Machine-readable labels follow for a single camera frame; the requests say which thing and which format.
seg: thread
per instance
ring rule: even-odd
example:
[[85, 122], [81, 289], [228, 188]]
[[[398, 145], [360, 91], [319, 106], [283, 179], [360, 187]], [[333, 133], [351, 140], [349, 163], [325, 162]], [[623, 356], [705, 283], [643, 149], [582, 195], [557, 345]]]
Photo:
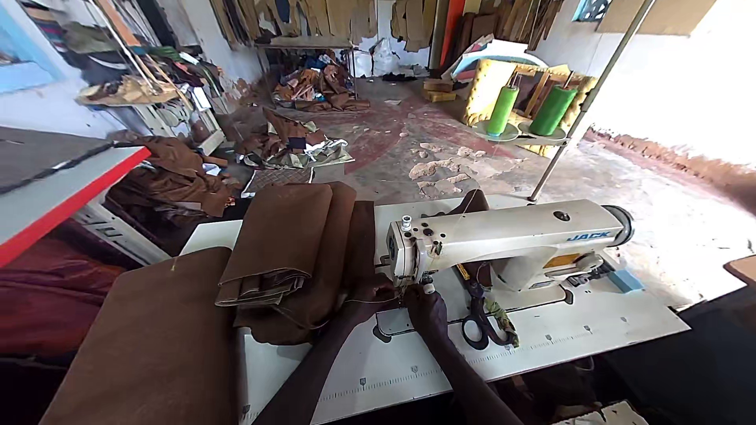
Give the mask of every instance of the thread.
[[491, 113], [491, 119], [488, 121], [488, 127], [485, 130], [489, 136], [498, 136], [507, 127], [507, 121], [509, 121], [510, 113], [515, 106], [518, 93], [519, 87], [505, 85], [501, 88], [499, 97], [496, 98], [494, 112]]
[[578, 93], [576, 88], [566, 89], [555, 85], [546, 96], [544, 104], [530, 125], [530, 131], [539, 136], [551, 136], [562, 121], [572, 99]]

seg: metal pole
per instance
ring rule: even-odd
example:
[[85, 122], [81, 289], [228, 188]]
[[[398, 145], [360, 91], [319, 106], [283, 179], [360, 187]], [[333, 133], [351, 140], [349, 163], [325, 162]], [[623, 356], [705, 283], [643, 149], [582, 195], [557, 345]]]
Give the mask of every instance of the metal pole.
[[531, 202], [537, 202], [538, 196], [541, 195], [541, 189], [544, 188], [544, 185], [546, 184], [546, 180], [549, 179], [551, 176], [551, 172], [554, 170], [554, 166], [556, 165], [556, 162], [559, 161], [559, 158], [562, 156], [562, 153], [567, 148], [567, 144], [572, 139], [572, 136], [575, 133], [575, 130], [578, 128], [578, 124], [585, 116], [585, 113], [588, 112], [588, 108], [590, 108], [591, 104], [593, 103], [593, 100], [596, 98], [596, 95], [599, 94], [599, 90], [601, 89], [601, 86], [604, 85], [604, 82], [606, 81], [606, 77], [609, 76], [609, 73], [612, 72], [612, 68], [614, 68], [614, 65], [617, 63], [617, 60], [620, 56], [622, 56], [622, 52], [624, 51], [624, 48], [627, 47], [627, 44], [630, 42], [630, 40], [635, 36], [635, 34], [638, 32], [638, 28], [640, 27], [640, 24], [643, 23], [643, 20], [646, 19], [646, 15], [649, 13], [649, 10], [651, 9], [651, 6], [654, 5], [655, 0], [644, 0], [643, 4], [640, 6], [640, 9], [638, 9], [638, 13], [635, 14], [635, 18], [633, 18], [633, 21], [630, 22], [630, 26], [627, 28], [627, 32], [625, 32], [624, 37], [622, 37], [622, 40], [620, 40], [619, 45], [617, 45], [617, 49], [615, 50], [615, 53], [612, 55], [612, 58], [609, 59], [609, 63], [606, 65], [606, 68], [604, 69], [604, 72], [601, 73], [601, 77], [599, 77], [599, 81], [596, 83], [596, 87], [593, 88], [590, 92], [588, 92], [588, 96], [586, 96], [583, 103], [580, 105], [580, 113], [578, 114], [578, 117], [575, 119], [575, 122], [572, 124], [572, 127], [570, 127], [569, 132], [567, 133], [567, 140], [565, 141], [565, 144], [559, 147], [559, 150], [556, 151], [556, 155], [554, 155], [554, 158], [549, 163], [549, 166], [546, 168], [546, 171], [544, 171], [544, 175], [541, 176], [541, 180], [538, 182], [538, 185], [535, 187], [535, 190], [533, 190], [533, 193], [528, 197], [528, 200]]

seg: concrete floor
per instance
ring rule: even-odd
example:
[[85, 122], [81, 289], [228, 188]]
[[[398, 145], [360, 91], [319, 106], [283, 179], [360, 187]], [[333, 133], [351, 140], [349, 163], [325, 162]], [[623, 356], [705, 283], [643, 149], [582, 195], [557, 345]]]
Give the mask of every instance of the concrete floor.
[[[361, 79], [359, 92], [371, 100], [368, 111], [301, 113], [279, 108], [277, 112], [312, 119], [331, 138], [347, 140], [356, 161], [318, 168], [315, 181], [344, 181], [358, 191], [359, 198], [377, 204], [462, 197], [473, 188], [487, 194], [532, 191], [547, 158], [478, 137], [457, 119], [463, 101], [430, 104], [420, 88], [419, 81], [391, 84]], [[385, 100], [401, 103], [394, 106]], [[461, 157], [460, 147], [485, 154]], [[581, 141], [565, 152], [540, 202], [589, 199], [630, 211], [636, 234], [618, 251], [629, 269], [668, 306], [683, 308], [743, 286], [722, 265], [754, 253], [749, 239], [756, 235], [754, 216], [694, 178], [632, 159]], [[451, 160], [452, 169], [440, 166], [430, 175], [409, 176], [417, 164], [433, 160]], [[445, 180], [460, 173], [470, 178], [456, 184]], [[426, 182], [420, 183], [425, 185], [422, 190], [419, 182]]]

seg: sewing machine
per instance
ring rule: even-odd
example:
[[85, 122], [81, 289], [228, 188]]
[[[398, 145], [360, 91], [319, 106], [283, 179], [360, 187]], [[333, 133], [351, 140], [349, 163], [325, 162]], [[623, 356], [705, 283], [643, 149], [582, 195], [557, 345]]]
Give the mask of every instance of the sewing machine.
[[[578, 286], [591, 274], [623, 268], [604, 249], [626, 243], [633, 231], [624, 209], [573, 200], [421, 219], [404, 216], [389, 225], [386, 244], [395, 286], [422, 284], [427, 293], [439, 289], [445, 299], [459, 298], [459, 284], [439, 288], [438, 279], [459, 281], [448, 269], [488, 261], [491, 294], [502, 308], [514, 311], [569, 301], [562, 282]], [[399, 310], [378, 314], [385, 335], [410, 329], [406, 313]], [[449, 322], [465, 314], [449, 311]]]

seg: metal table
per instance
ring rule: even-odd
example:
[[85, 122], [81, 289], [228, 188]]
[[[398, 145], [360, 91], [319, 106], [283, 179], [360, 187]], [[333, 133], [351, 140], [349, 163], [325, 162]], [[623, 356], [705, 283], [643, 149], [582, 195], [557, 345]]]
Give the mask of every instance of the metal table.
[[[526, 196], [486, 198], [496, 209], [527, 205]], [[376, 206], [375, 264], [387, 254], [385, 240], [391, 221], [405, 214], [419, 218], [422, 213], [449, 211], [459, 202], [460, 199], [447, 199]], [[233, 248], [240, 227], [241, 220], [201, 224], [181, 254], [209, 247]], [[609, 279], [602, 278], [572, 288], [572, 292], [571, 305], [557, 302], [509, 314], [518, 330], [517, 349], [491, 344], [483, 351], [474, 350], [462, 338], [461, 324], [449, 325], [449, 337], [483, 379], [496, 380], [689, 329], [645, 290], [622, 293]], [[375, 325], [373, 317], [357, 326], [346, 340], [326, 379], [312, 423], [326, 423], [451, 390], [417, 333], [398, 335], [383, 343], [373, 335]], [[246, 328], [239, 330], [238, 339], [243, 406], [240, 423], [246, 425], [270, 401], [310, 345], [257, 343]]]
[[[349, 51], [350, 62], [352, 68], [348, 70], [349, 78], [352, 80], [352, 87], [355, 90], [355, 98], [359, 98], [357, 94], [357, 78], [354, 75], [355, 69], [355, 49], [356, 47], [348, 39], [340, 39], [339, 37], [332, 36], [299, 36], [299, 37], [275, 37], [271, 39], [270, 44], [255, 44], [258, 49], [257, 60], [260, 64], [260, 69], [264, 70], [262, 65], [261, 56], [265, 54], [266, 50], [289, 50], [289, 49], [314, 49], [321, 50], [327, 48], [342, 48]], [[265, 89], [268, 91], [268, 97], [271, 99], [273, 108], [276, 108], [276, 100], [273, 99], [273, 90], [271, 84], [268, 81], [268, 73], [263, 72], [263, 81], [265, 82]]]

